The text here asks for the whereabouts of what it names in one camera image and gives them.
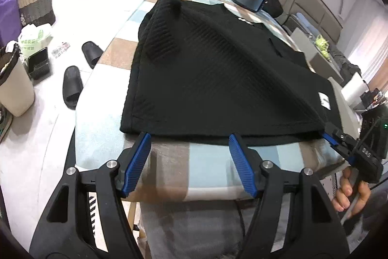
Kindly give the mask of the person's right hand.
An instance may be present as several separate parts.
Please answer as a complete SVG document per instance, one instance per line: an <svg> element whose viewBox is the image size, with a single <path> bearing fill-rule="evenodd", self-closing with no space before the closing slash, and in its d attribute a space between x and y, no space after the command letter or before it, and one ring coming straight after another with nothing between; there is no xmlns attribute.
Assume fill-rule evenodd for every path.
<svg viewBox="0 0 388 259"><path fill-rule="evenodd" d="M338 190L335 193L335 196L331 201L333 207L337 212L344 212L350 206L350 201L348 198L353 194L353 186L350 183L350 176L352 171L353 169L351 167L346 167L343 170L343 174L340 178L340 188L338 188ZM347 217L348 219L360 213L362 209L366 206L371 195L371 190L367 182L361 181L359 183L358 193L359 193L359 198L354 208L351 210L350 214L348 215Z"/></svg>

